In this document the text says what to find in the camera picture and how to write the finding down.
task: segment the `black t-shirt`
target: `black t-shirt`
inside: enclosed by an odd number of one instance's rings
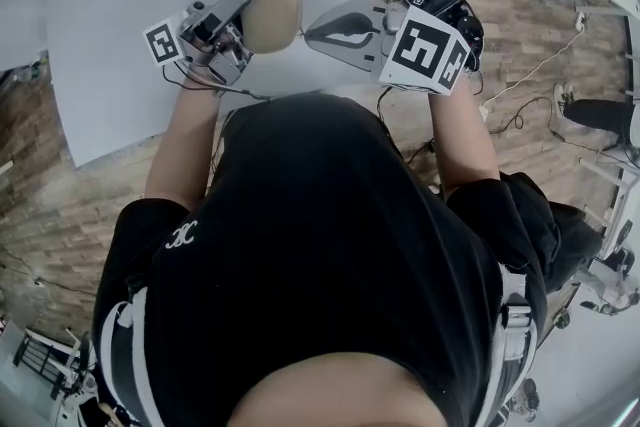
[[[202,205],[143,199],[121,213],[94,336],[124,280],[149,286],[146,354],[168,427],[225,425],[270,373],[332,352],[410,370],[450,427],[471,424],[489,378],[502,297],[498,262],[540,265],[506,185],[484,180],[445,205],[384,127],[354,102],[300,95],[239,111]]]

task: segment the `wooden floor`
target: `wooden floor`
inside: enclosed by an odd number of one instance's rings
[[[481,101],[514,84],[576,34],[571,0],[468,1],[486,32]],[[625,41],[621,19],[593,16],[569,50],[489,104],[489,127],[501,127],[530,99],[551,97],[555,82],[570,81],[579,98],[622,99]],[[472,84],[480,89],[477,74]],[[381,89],[351,85],[334,92],[375,110]],[[407,155],[430,139],[425,95],[391,92],[382,112]],[[579,156],[595,156],[554,139],[549,115],[548,102],[535,102],[522,113],[521,130],[511,127],[494,136],[502,169],[527,172],[555,201],[604,213],[612,188],[577,164]],[[612,140],[570,122],[552,123],[568,140],[592,148]],[[0,91],[0,165],[15,163],[0,177],[0,289],[12,315],[58,339],[65,339],[66,326],[89,328],[117,215],[141,196],[157,145],[158,138],[151,138],[75,170],[49,80]],[[413,166],[426,183],[435,180],[432,156],[420,154]]]

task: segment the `cable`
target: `cable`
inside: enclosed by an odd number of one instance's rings
[[[432,142],[433,142],[433,138],[429,139],[426,143],[424,143],[422,146],[420,146],[420,147],[419,147],[419,148],[414,152],[414,154],[413,154],[413,155],[411,155],[411,158],[409,158],[409,160],[407,160],[407,161],[406,161],[406,162],[407,162],[407,165],[410,165],[410,164],[413,162],[413,159],[415,159],[415,158],[418,156],[418,154],[419,154],[420,152],[422,152],[422,150],[424,150],[425,148],[428,148],[428,147],[429,147],[429,145],[431,145],[431,143],[432,143]]]
[[[480,70],[478,70],[477,73],[478,75],[480,75],[480,91],[478,91],[477,93],[473,93],[473,96],[478,96],[480,93],[484,91],[484,77],[482,76],[482,72]]]
[[[511,124],[513,123],[514,127],[516,127],[518,130],[521,130],[524,127],[524,118],[522,117],[521,112],[525,109],[525,107],[531,105],[534,102],[537,102],[538,100],[546,100],[547,102],[549,102],[549,120],[547,121],[547,129],[549,130],[549,132],[551,132],[551,135],[553,135],[553,137],[555,137],[558,141],[560,141],[561,143],[565,143],[565,144],[569,144],[571,146],[575,146],[577,148],[582,148],[584,150],[588,150],[590,152],[593,152],[597,155],[602,155],[604,157],[613,159],[621,164],[626,164],[626,162],[624,160],[621,160],[617,157],[613,157],[612,155],[609,155],[608,153],[604,153],[602,150],[597,150],[594,148],[589,148],[588,146],[584,146],[582,144],[579,143],[574,143],[572,141],[567,141],[564,136],[562,136],[560,133],[556,132],[555,130],[553,130],[551,128],[551,120],[553,119],[553,101],[546,97],[546,96],[537,96],[535,98],[533,98],[532,100],[529,100],[528,102],[526,102],[525,104],[523,104],[517,111],[516,113],[511,117],[511,119],[509,119],[509,121],[506,123],[506,125],[500,127],[497,130],[491,130],[489,133],[491,135],[497,135],[497,134],[502,134],[503,132],[506,132],[509,128],[509,126],[511,126]],[[629,155],[627,154],[627,159],[629,160],[629,163],[633,164],[634,166],[638,167],[633,160],[631,160],[631,158],[629,158]]]
[[[494,101],[496,98],[498,98],[502,93],[506,93],[507,91],[511,91],[513,88],[517,87],[520,85],[520,83],[524,82],[525,80],[527,80],[529,77],[531,77],[531,75],[533,75],[536,71],[538,71],[542,65],[548,63],[549,61],[551,61],[551,59],[553,59],[554,57],[559,56],[562,52],[564,52],[567,48],[569,48],[571,46],[571,44],[578,39],[580,36],[582,36],[584,34],[584,29],[582,29],[578,34],[576,34],[573,38],[571,38],[571,40],[569,41],[569,43],[567,43],[564,47],[562,47],[560,50],[558,50],[555,54],[553,54],[551,57],[547,57],[544,61],[542,61],[540,64],[538,64],[538,66],[536,66],[533,70],[531,70],[525,77],[521,78],[518,82],[516,82],[513,86],[509,86],[506,89],[503,89],[502,91],[499,91],[498,93],[496,93],[495,95],[493,95],[491,98],[489,98],[488,100],[485,100],[485,102],[482,104],[483,107],[486,108],[487,104],[489,102]]]
[[[549,112],[549,121],[547,121],[547,128],[551,130],[551,132],[553,132],[553,130],[551,129],[551,120],[553,119],[553,102],[546,96],[537,96],[533,100],[529,100],[527,103],[522,105],[516,111],[516,113],[509,119],[509,121],[507,121],[506,125],[502,126],[501,128],[498,128],[497,130],[490,130],[489,133],[491,135],[497,135],[497,134],[506,132],[512,123],[514,127],[516,127],[518,130],[521,130],[524,127],[524,118],[520,113],[525,109],[525,107],[531,105],[534,102],[537,102],[538,100],[546,100],[547,102],[549,102],[550,112]]]
[[[256,94],[256,93],[253,93],[253,92],[249,91],[248,89],[235,89],[235,88],[232,88],[232,87],[221,86],[221,85],[218,85],[218,84],[207,84],[206,82],[200,82],[199,80],[191,77],[186,71],[184,71],[178,65],[177,61],[174,61],[173,64],[175,65],[176,68],[178,68],[180,73],[182,73],[190,81],[195,82],[196,84],[199,84],[201,86],[204,86],[203,89],[198,89],[198,88],[189,88],[189,87],[186,87],[184,85],[181,85],[181,87],[184,88],[184,89],[191,89],[193,91],[202,91],[202,90],[207,90],[208,89],[208,90],[213,90],[213,91],[225,91],[225,92],[228,92],[228,93],[238,93],[238,94],[241,94],[241,95],[250,96],[250,97],[254,98],[255,100],[265,100],[267,102],[269,102],[273,98],[275,98],[275,97],[272,97],[272,96],[259,95],[259,94]],[[164,74],[164,66],[162,68],[163,68],[163,76],[166,79],[166,75]]]
[[[2,250],[4,251],[4,253],[9,258],[13,258],[14,260],[17,260],[18,262],[22,263],[22,265],[24,265],[29,270],[29,272],[26,273],[26,272],[20,271],[18,269],[14,269],[12,267],[7,267],[6,265],[0,263],[0,265],[2,265],[3,269],[8,269],[10,271],[17,272],[18,274],[22,274],[23,276],[27,276],[27,277],[31,278],[36,285],[39,285],[40,283],[48,283],[49,285],[53,285],[55,287],[63,288],[65,290],[68,290],[69,292],[78,292],[79,294],[87,294],[87,295],[91,295],[93,297],[96,297],[96,294],[93,294],[91,292],[86,292],[84,290],[76,290],[74,288],[69,288],[69,287],[67,287],[65,285],[61,285],[60,283],[55,283],[53,281],[49,281],[49,280],[44,279],[44,278],[36,277],[35,273],[33,272],[33,269],[31,268],[31,266],[27,262],[25,262],[19,256],[15,256],[15,255],[11,254],[4,245],[0,245],[0,247],[2,247]]]
[[[182,89],[186,89],[188,91],[211,91],[210,87],[188,87],[175,80],[170,80],[167,78],[167,72],[165,68],[166,68],[166,65],[162,67],[162,77],[164,78],[164,80],[166,80],[170,84],[175,84],[176,86],[180,86]]]
[[[382,102],[382,99],[385,97],[385,95],[392,89],[393,89],[393,86],[387,86],[387,88],[378,97],[378,104],[377,104],[378,117],[380,118],[380,121],[382,121],[383,123],[384,123],[384,116],[382,115],[382,111],[380,110],[380,102]]]

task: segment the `white cable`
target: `white cable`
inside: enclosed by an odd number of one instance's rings
[[[582,34],[584,34],[584,29],[582,29],[578,34],[576,34],[573,38],[571,38],[571,41],[569,41],[569,43],[567,43],[564,47],[562,47],[560,50],[558,50],[555,54],[553,54],[551,57],[547,57],[544,61],[542,61],[538,66],[536,66],[533,70],[531,70],[525,77],[522,77],[518,82],[516,82],[513,86],[509,86],[506,89],[503,89],[502,91],[496,93],[495,95],[493,95],[491,98],[489,98],[488,100],[486,100],[482,106],[486,107],[487,104],[489,102],[493,102],[496,98],[498,98],[502,93],[506,93],[507,91],[510,91],[511,89],[517,87],[520,85],[521,82],[524,82],[525,80],[527,80],[529,77],[531,77],[531,75],[533,75],[535,72],[537,72],[543,64],[548,63],[549,61],[551,61],[551,59],[553,59],[554,57],[558,57],[562,52],[564,52],[567,48],[569,48],[571,46],[571,44],[578,39],[580,36],[582,36]]]

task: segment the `black trousers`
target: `black trousers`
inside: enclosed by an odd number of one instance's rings
[[[580,125],[614,132],[629,142],[633,116],[631,104],[611,100],[576,100],[564,108],[563,114]]]

